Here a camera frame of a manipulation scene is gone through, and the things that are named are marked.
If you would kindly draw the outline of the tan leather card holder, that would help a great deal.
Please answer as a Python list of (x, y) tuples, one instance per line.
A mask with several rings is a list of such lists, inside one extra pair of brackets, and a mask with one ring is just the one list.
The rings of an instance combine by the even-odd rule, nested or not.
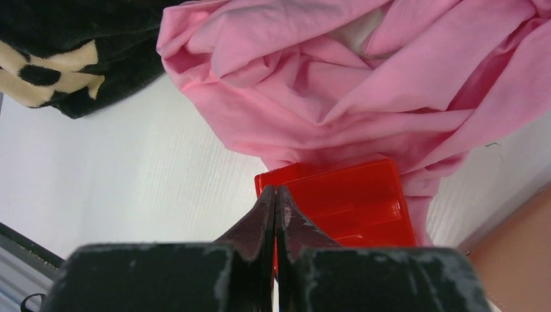
[(482, 238), (468, 258), (500, 311), (549, 311), (550, 189)]

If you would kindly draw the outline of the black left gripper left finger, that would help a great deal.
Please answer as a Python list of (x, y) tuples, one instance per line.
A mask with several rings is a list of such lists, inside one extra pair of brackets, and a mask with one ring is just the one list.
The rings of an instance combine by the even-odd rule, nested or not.
[(271, 311), (276, 190), (212, 242), (89, 244), (42, 311)]

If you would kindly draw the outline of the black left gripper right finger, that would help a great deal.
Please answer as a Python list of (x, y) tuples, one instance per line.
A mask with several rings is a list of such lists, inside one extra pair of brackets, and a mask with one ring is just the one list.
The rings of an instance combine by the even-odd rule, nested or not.
[(345, 248), (275, 192), (281, 311), (489, 311), (468, 259), (449, 248)]

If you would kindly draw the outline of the red plastic bin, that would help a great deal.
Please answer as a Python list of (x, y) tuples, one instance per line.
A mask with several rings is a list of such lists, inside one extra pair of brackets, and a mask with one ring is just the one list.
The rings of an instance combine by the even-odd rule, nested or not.
[(390, 159), (355, 166), (296, 163), (259, 174), (260, 194), (275, 186), (281, 197), (277, 218), (279, 281), (304, 248), (414, 247), (397, 168)]

